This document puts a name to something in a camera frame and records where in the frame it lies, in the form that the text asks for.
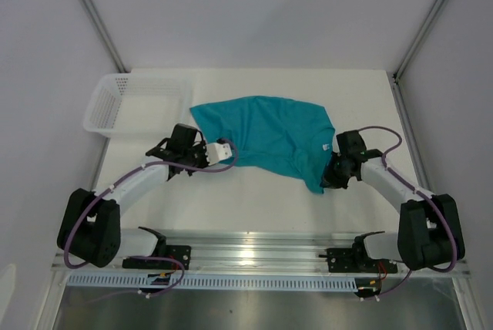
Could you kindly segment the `teal t-shirt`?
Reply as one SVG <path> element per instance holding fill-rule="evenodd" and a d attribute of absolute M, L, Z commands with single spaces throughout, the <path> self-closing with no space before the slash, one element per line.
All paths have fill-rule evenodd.
<path fill-rule="evenodd" d="M 247 96 L 190 108 L 209 141 L 225 138 L 239 150 L 238 167 L 302 180 L 322 194 L 335 128 L 323 106 L 275 96 Z"/>

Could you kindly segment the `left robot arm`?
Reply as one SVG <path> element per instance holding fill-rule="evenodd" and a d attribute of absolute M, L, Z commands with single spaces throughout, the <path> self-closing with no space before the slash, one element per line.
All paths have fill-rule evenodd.
<path fill-rule="evenodd" d="M 108 265 L 122 247 L 121 216 L 153 188 L 182 171 L 209 166 L 200 130 L 184 124 L 148 150 L 143 163 L 102 191 L 79 188 L 71 193 L 57 237 L 67 268 Z"/>

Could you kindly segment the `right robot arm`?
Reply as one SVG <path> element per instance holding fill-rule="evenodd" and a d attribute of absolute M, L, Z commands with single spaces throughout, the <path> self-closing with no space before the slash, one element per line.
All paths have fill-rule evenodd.
<path fill-rule="evenodd" d="M 382 261 L 404 264 L 410 271 L 452 271 L 465 256 L 455 199 L 435 194 L 407 180 L 388 159 L 387 151 L 367 148 L 360 130 L 336 136 L 338 150 L 321 180 L 326 189 L 347 189 L 351 179 L 376 190 L 398 213 L 397 231 L 355 237 L 351 260 L 360 271 Z"/>

